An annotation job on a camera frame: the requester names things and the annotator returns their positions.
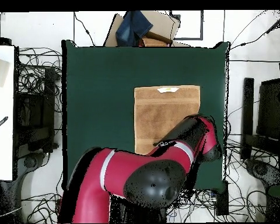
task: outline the green mat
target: green mat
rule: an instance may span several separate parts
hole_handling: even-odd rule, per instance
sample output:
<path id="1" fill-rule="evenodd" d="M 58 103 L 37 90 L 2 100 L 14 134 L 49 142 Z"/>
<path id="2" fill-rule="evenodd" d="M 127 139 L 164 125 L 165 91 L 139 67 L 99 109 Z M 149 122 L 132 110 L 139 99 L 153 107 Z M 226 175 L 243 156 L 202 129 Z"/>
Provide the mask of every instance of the green mat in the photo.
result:
<path id="1" fill-rule="evenodd" d="M 223 147 L 226 52 L 193 47 L 75 47 L 62 45 L 66 66 L 67 139 L 64 183 L 82 153 L 94 146 L 134 151 L 134 88 L 199 85 L 200 113 L 215 119 Z M 222 187 L 223 159 L 200 166 L 197 189 Z"/>

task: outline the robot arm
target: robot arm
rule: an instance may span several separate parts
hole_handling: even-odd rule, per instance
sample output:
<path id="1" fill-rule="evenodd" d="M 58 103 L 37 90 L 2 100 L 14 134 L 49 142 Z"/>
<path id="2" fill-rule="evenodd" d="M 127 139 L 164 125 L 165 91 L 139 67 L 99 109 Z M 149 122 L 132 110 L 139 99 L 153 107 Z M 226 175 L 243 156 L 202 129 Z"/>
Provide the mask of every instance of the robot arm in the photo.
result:
<path id="1" fill-rule="evenodd" d="M 110 194 L 148 208 L 168 207 L 191 165 L 221 155 L 213 122 L 188 116 L 147 155 L 93 148 L 78 162 L 64 192 L 59 223 L 108 223 Z"/>

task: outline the white stripe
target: white stripe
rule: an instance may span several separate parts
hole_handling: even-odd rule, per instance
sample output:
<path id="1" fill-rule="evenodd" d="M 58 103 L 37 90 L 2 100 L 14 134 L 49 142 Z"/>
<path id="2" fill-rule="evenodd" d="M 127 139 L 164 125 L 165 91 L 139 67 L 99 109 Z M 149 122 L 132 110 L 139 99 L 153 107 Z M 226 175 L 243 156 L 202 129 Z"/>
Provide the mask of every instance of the white stripe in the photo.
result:
<path id="1" fill-rule="evenodd" d="M 103 166 L 101 167 L 101 171 L 100 171 L 100 186 L 103 190 L 105 190 L 105 173 L 107 171 L 107 166 L 109 164 L 109 161 L 111 160 L 112 156 L 115 154 L 115 150 L 112 150 L 109 155 L 107 156 L 107 158 L 105 159 Z"/>
<path id="2" fill-rule="evenodd" d="M 183 144 L 181 142 L 177 142 L 174 145 L 174 147 L 182 149 L 188 155 L 188 157 L 190 158 L 191 164 L 194 162 L 193 152 L 192 152 L 192 150 L 188 146 L 186 146 L 185 144 Z"/>

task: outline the brown towel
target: brown towel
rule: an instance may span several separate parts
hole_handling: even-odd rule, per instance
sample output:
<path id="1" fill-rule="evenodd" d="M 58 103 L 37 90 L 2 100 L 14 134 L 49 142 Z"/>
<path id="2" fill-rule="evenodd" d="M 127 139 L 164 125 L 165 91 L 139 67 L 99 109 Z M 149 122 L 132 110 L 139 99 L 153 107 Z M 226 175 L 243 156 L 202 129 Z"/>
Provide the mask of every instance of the brown towel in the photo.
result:
<path id="1" fill-rule="evenodd" d="M 199 86 L 136 87 L 134 97 L 135 153 L 141 155 L 200 107 Z"/>

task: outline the towel label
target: towel label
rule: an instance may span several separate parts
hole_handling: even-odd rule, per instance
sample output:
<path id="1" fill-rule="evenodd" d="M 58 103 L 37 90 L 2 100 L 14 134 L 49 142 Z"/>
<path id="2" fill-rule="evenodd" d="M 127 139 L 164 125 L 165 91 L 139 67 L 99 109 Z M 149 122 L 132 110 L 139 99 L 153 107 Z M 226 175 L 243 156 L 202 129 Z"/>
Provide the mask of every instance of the towel label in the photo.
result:
<path id="1" fill-rule="evenodd" d="M 159 91 L 160 93 L 165 93 L 165 92 L 176 92 L 178 90 L 177 87 L 161 87 L 160 89 L 157 89 L 157 91 Z"/>

